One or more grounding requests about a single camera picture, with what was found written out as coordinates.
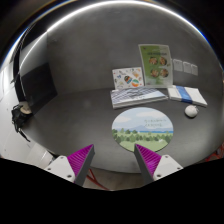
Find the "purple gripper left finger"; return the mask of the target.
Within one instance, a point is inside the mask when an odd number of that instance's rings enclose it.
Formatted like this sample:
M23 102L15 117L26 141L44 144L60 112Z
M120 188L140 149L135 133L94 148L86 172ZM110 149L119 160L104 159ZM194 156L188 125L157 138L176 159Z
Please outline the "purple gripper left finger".
M91 144L69 156L59 156L45 168L45 171L82 186L94 155L94 145Z

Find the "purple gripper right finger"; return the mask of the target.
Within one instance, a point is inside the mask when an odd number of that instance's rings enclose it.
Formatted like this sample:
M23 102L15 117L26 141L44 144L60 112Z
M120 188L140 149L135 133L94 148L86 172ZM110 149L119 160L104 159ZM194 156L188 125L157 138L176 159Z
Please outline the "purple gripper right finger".
M140 167L145 185L182 169L182 166L171 156L161 156L139 144L134 146L134 155Z

